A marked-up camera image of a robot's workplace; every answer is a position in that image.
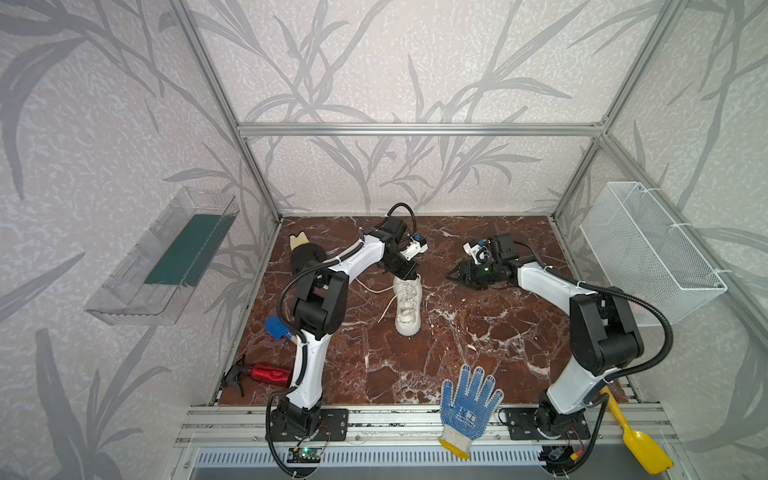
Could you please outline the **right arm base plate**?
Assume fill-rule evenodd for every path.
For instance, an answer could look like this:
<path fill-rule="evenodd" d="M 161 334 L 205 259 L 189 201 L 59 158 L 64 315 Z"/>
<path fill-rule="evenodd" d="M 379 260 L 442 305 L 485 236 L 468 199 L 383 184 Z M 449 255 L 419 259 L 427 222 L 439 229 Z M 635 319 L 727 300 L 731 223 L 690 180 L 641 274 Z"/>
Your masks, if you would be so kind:
<path fill-rule="evenodd" d="M 588 440 L 591 433 L 584 411 L 559 414 L 544 407 L 507 407 L 499 410 L 512 440 Z"/>

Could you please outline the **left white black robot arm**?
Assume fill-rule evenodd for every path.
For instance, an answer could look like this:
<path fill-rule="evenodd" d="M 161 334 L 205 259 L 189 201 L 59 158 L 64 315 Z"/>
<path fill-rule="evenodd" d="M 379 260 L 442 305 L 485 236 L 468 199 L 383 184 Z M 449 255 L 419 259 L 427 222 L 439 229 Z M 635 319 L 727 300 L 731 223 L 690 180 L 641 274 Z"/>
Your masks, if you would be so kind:
<path fill-rule="evenodd" d="M 305 430 L 319 424 L 325 359 L 346 315 L 350 283 L 376 264 L 398 280 L 417 279 L 415 257 L 427 250 L 427 241 L 406 230 L 404 221 L 389 215 L 335 256 L 311 242 L 291 248 L 292 277 L 278 297 L 277 317 L 298 345 L 290 387 L 273 411 L 276 419 Z"/>

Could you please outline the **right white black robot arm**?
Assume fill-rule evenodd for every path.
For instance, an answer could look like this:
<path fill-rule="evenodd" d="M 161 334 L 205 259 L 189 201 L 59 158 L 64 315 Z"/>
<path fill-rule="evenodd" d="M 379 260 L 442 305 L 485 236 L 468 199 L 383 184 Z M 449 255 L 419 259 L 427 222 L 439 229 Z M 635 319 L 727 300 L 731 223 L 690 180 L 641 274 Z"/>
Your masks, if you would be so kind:
<path fill-rule="evenodd" d="M 521 255 L 519 246 L 529 245 L 509 234 L 471 240 L 463 245 L 467 258 L 447 278 L 475 291 L 503 282 L 543 298 L 568 315 L 571 358 L 540 397 L 534 416 L 539 432 L 555 439 L 577 423 L 603 387 L 666 359 L 674 333 L 667 317 L 649 302 L 617 287 L 577 281 L 542 264 L 535 252 Z M 632 362 L 643 355 L 645 346 L 632 305 L 656 317 L 664 333 L 659 351 L 638 365 Z"/>

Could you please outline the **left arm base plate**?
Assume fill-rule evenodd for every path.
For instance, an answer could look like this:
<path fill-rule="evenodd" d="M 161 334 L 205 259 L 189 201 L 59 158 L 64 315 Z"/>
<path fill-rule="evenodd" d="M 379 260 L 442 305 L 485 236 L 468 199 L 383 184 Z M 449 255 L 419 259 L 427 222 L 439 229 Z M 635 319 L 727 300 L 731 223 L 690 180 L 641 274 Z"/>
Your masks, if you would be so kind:
<path fill-rule="evenodd" d="M 274 409 L 269 416 L 269 438 L 276 442 L 301 439 L 342 442 L 347 438 L 349 410 L 321 408 L 298 417 Z"/>

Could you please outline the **white knit sneaker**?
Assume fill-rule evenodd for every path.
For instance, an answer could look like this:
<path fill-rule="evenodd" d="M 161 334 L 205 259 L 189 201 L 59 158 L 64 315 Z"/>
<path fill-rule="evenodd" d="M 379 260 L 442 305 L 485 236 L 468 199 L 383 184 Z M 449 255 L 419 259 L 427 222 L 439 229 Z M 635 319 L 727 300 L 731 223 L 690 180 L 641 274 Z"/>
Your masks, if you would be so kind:
<path fill-rule="evenodd" d="M 423 300 L 420 275 L 418 275 L 415 280 L 402 280 L 395 277 L 392 286 L 383 290 L 373 290 L 359 279 L 356 279 L 356 282 L 365 290 L 373 294 L 382 294 L 388 291 L 393 292 L 393 297 L 390 299 L 377 320 L 378 323 L 386 317 L 390 306 L 396 302 L 395 328 L 397 332 L 405 337 L 412 337 L 419 332 L 421 328 L 421 307 Z"/>

